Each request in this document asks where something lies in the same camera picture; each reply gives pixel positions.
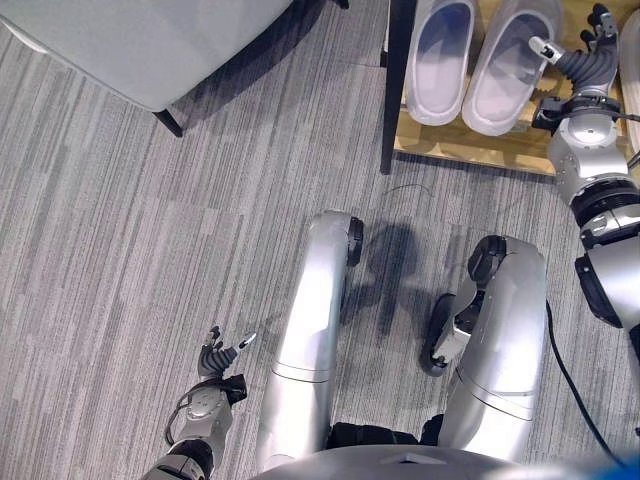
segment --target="white slipper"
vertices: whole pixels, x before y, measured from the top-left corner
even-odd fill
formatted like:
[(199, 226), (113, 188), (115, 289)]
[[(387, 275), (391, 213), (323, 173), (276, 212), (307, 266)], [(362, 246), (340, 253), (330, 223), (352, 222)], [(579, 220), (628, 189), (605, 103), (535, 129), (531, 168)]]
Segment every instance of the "white slipper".
[[(640, 10), (636, 10), (620, 33), (620, 84), (626, 113), (640, 113)], [(640, 123), (627, 122), (631, 147), (640, 150)]]
[(555, 40), (562, 16), (560, 0), (502, 2), (489, 23), (462, 106), (471, 129), (491, 136), (511, 130), (546, 66), (529, 48), (529, 38)]
[(421, 0), (407, 61), (409, 114), (425, 125), (452, 121), (462, 106), (475, 0)]

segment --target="slipper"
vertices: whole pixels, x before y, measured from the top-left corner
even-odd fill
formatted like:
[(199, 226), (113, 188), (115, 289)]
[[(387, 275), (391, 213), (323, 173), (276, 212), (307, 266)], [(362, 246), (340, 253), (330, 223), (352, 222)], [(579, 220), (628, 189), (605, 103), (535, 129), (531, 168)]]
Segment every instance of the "slipper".
[(504, 0), (485, 36), (462, 118), (483, 135), (507, 133), (515, 125), (546, 62), (529, 48), (529, 39), (555, 40), (562, 26), (560, 0)]
[(444, 125), (460, 112), (474, 0), (425, 0), (416, 7), (405, 87), (409, 114), (424, 125)]

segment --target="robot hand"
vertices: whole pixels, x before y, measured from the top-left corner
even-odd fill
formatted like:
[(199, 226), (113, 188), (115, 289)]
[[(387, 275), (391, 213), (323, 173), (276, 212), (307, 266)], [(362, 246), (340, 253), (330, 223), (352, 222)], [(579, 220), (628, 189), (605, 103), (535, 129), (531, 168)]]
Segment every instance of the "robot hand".
[(561, 46), (540, 37), (531, 37), (529, 46), (555, 65), (573, 83), (576, 95), (607, 96), (618, 69), (618, 28), (607, 8), (596, 3), (587, 21), (593, 33), (583, 30), (580, 38), (588, 52), (566, 52)]
[[(223, 379), (238, 353), (256, 337), (248, 335), (237, 346), (222, 349), (220, 329), (207, 334), (198, 358), (200, 383), (180, 397), (165, 429), (171, 447), (142, 480), (205, 480), (220, 463), (227, 431), (233, 420), (231, 406), (247, 397), (243, 375)], [(171, 427), (178, 413), (186, 409), (186, 423), (176, 440)]]

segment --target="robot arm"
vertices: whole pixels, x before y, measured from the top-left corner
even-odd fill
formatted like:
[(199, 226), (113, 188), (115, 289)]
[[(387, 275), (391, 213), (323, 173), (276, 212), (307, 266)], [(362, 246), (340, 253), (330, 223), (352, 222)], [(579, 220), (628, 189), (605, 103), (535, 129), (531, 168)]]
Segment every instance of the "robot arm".
[(588, 22), (595, 33), (581, 34), (588, 53), (531, 38), (530, 47), (573, 83), (571, 99), (543, 99), (533, 126), (553, 133), (549, 159), (560, 195), (581, 228), (586, 252), (575, 268), (589, 307), (629, 333), (640, 384), (640, 188), (616, 146), (616, 120), (625, 115), (608, 97), (617, 71), (618, 31), (600, 4)]
[[(233, 417), (231, 406), (247, 396), (242, 375), (222, 379), (238, 353), (255, 339), (255, 333), (235, 347), (222, 350), (219, 328), (207, 335), (198, 360), (201, 382), (182, 395), (171, 414), (165, 438), (171, 446), (142, 480), (205, 480), (211, 476), (224, 453)], [(186, 408), (186, 423), (176, 440), (171, 425)]]

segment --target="shoe rack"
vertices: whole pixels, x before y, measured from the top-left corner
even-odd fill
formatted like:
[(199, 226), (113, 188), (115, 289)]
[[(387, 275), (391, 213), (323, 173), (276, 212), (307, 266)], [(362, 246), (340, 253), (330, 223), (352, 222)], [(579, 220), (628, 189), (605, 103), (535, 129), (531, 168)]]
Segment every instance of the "shoe rack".
[[(381, 65), (387, 67), (387, 85), (380, 171), (383, 174), (390, 172), (391, 155), (393, 150), (396, 150), (451, 161), (554, 175), (553, 166), (546, 158), (550, 133), (531, 127), (531, 119), (542, 97), (556, 95), (568, 98), (571, 94), (571, 83), (553, 68), (545, 70), (518, 122), (513, 130), (505, 135), (487, 137), (474, 132), (465, 125), (460, 115), (452, 123), (437, 127), (422, 125), (409, 116), (404, 103), (403, 85), (398, 82), (398, 73), (401, 72), (404, 76), (411, 39), (411, 31), (409, 28), (407, 32), (407, 25), (413, 24), (415, 3), (416, 0), (390, 0), (389, 29), (381, 55)], [(477, 3), (476, 31), (469, 59), (471, 67), (477, 59), (489, 19), (501, 0), (478, 0)], [(631, 13), (640, 8), (640, 4), (635, 0), (604, 0), (602, 3), (613, 13), (620, 30)], [(592, 4), (593, 2), (584, 0), (564, 1), (565, 17), (560, 44), (567, 50), (584, 50), (580, 31), (588, 27), (586, 17)], [(611, 96), (622, 100), (619, 79), (616, 79)], [(626, 124), (624, 120), (618, 122), (621, 126), (618, 145), (626, 158), (630, 159), (633, 151), (627, 136)], [(640, 179), (640, 167), (636, 167), (633, 174)]]

